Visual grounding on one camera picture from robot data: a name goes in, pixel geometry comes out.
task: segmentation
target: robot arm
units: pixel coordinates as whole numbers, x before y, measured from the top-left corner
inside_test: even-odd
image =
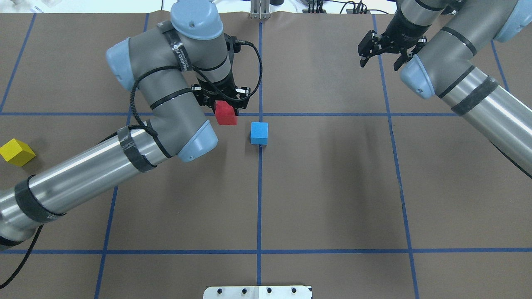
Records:
[[[358,46],[360,66],[364,67],[369,58],[382,53],[395,53],[401,56],[394,63],[398,70],[412,59],[427,43],[423,36],[434,20],[453,0],[404,0],[397,2],[397,12],[382,35],[370,30]]]
[[[433,7],[443,9],[448,2],[430,3]],[[464,117],[530,176],[532,110],[492,77],[472,65],[470,60],[492,39],[507,41],[524,28],[532,20],[532,1],[463,2],[463,7],[456,16],[418,54],[411,53],[411,60],[401,71],[401,79],[423,98],[438,95],[453,112]],[[423,26],[429,26],[439,14],[436,10],[422,7],[429,6],[428,4],[429,1],[426,0],[404,0],[383,37],[373,41],[373,44],[377,48],[379,44],[391,44],[394,46],[388,46],[388,49],[394,47],[394,51],[397,50],[397,44],[401,45],[401,50],[403,47],[413,46],[415,39],[425,32],[426,28]],[[409,25],[417,24],[417,31],[404,26],[401,22],[405,20]],[[367,61],[368,57],[363,55],[365,49],[369,48],[367,38],[368,36],[359,45],[362,62]],[[372,49],[371,54],[384,52],[390,51]],[[396,69],[401,64],[396,62]]]
[[[180,0],[172,7],[171,22],[159,23],[110,48],[111,70],[127,90],[138,85],[153,117],[121,128],[95,147],[0,190],[0,250],[20,244],[43,223],[173,156],[188,162],[212,150],[218,139],[181,72],[198,68],[226,96],[238,95],[231,71],[237,43],[222,32],[213,3]],[[202,99],[219,99],[211,84],[199,82]],[[245,90],[241,95],[250,96]]]

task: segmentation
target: metal bracket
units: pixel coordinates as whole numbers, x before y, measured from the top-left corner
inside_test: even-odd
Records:
[[[311,286],[209,287],[203,299],[312,299]]]
[[[252,19],[267,20],[270,18],[270,0],[251,0]]]

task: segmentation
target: table surface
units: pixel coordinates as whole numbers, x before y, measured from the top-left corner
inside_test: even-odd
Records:
[[[0,189],[130,121],[104,53],[168,17],[1,16],[0,144],[17,138],[37,157],[2,162]],[[410,92],[395,55],[359,67],[356,45],[390,18],[222,14],[264,63],[238,125],[215,125],[220,142],[200,159],[172,159],[45,225],[1,297],[201,298],[207,286],[302,284],[314,298],[530,298],[530,179],[440,99]],[[526,28],[473,60],[529,106],[531,43]],[[244,47],[236,84],[254,86],[257,73]],[[252,121],[269,123],[267,146],[250,144]],[[1,277],[28,245],[0,253]]]

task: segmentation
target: red block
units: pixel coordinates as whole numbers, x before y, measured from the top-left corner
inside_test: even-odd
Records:
[[[238,116],[235,115],[235,110],[231,105],[225,101],[216,101],[214,109],[214,116],[218,124],[223,126],[236,126],[238,123]]]

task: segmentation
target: black electrical tape band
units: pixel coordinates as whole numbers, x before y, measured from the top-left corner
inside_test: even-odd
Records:
[[[151,119],[148,119],[148,121],[146,122],[146,124],[148,125],[148,127],[150,127],[151,129],[153,129],[152,127],[152,122],[151,122]],[[161,152],[163,153],[163,155],[167,158],[172,158],[172,156],[168,153],[168,151],[166,150],[166,148],[164,148],[163,144],[161,143],[161,141],[159,140],[159,137],[157,136],[152,136],[153,137],[153,141],[155,141],[156,145],[159,147],[159,149],[161,150]]]
[[[117,135],[124,154],[138,171],[148,172],[156,167],[146,159],[146,156],[141,155],[138,151],[137,145],[135,144],[128,127],[119,129]]]
[[[20,210],[28,216],[29,219],[39,222],[52,222],[64,214],[55,214],[44,208],[35,198],[30,190],[29,181],[33,176],[15,185],[15,200]]]
[[[170,45],[170,49],[176,56],[179,65],[181,66],[181,72],[192,71],[192,62],[188,57],[187,50],[181,41],[181,38],[177,34],[177,30],[173,27],[170,21],[164,21],[157,24],[159,31]]]
[[[11,240],[8,240],[8,239],[0,236],[0,245],[7,246],[7,247],[13,247],[13,246],[19,245],[20,243],[22,243],[22,241],[20,241],[20,242],[11,241]]]
[[[451,110],[458,116],[463,116],[471,111],[471,109],[475,108],[476,105],[489,96],[498,86],[499,84],[497,81],[495,81],[493,77],[488,76],[488,78],[486,78],[482,84],[473,89],[473,91],[467,97],[452,107]]]
[[[173,99],[173,98],[175,98],[177,96],[180,96],[180,95],[185,94],[185,93],[190,93],[190,92],[192,92],[192,90],[190,88],[184,88],[184,89],[178,90],[175,93],[169,94],[166,97],[155,101],[149,107],[150,107],[150,109],[154,110],[155,108],[157,108],[157,106],[159,106],[159,105],[161,105],[163,103],[166,103],[169,100],[171,100],[171,99]]]
[[[454,30],[452,28],[449,28],[447,26],[443,27],[442,31],[450,33],[451,35],[453,35],[454,37],[459,39],[461,42],[463,42],[464,45],[467,48],[469,48],[471,53],[473,53],[473,56],[477,55],[477,48],[475,48],[475,46],[465,36],[463,36],[460,32],[458,32],[458,31],[456,31],[456,30]]]
[[[449,87],[447,87],[446,90],[444,90],[441,94],[438,95],[439,98],[443,98],[444,96],[446,96],[451,90],[453,90],[453,88],[455,88],[458,83],[462,82],[462,80],[467,77],[467,75],[469,75],[473,70],[475,69],[475,66],[472,65],[470,66],[467,71],[465,71],[465,73],[463,73],[460,77],[458,77],[458,79],[456,79]]]
[[[226,56],[226,58],[222,61],[222,63],[218,64],[217,66],[215,66],[213,68],[208,68],[208,69],[202,69],[202,68],[198,68],[198,67],[196,67],[196,68],[199,69],[200,71],[204,71],[204,72],[214,71],[215,69],[218,69],[219,67],[221,67],[226,62],[227,57],[229,57],[229,55]]]
[[[423,7],[424,9],[426,10],[430,10],[430,11],[442,11],[445,9],[445,7],[432,7],[432,6],[429,6],[425,3],[423,3],[421,0],[415,0],[415,2],[417,4],[419,4],[419,6]]]

